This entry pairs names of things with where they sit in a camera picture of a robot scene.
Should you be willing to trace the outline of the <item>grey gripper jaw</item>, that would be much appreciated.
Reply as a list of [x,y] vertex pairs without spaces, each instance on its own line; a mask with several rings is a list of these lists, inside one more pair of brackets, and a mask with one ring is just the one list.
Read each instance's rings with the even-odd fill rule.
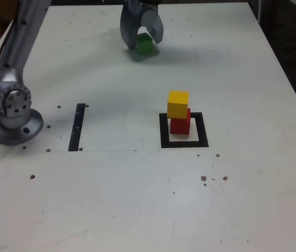
[[147,5],[142,1],[124,1],[120,18],[120,32],[129,50],[134,50],[136,47],[137,34],[146,7]]
[[141,17],[141,26],[145,27],[156,44],[163,39],[164,27],[155,7],[147,7]]

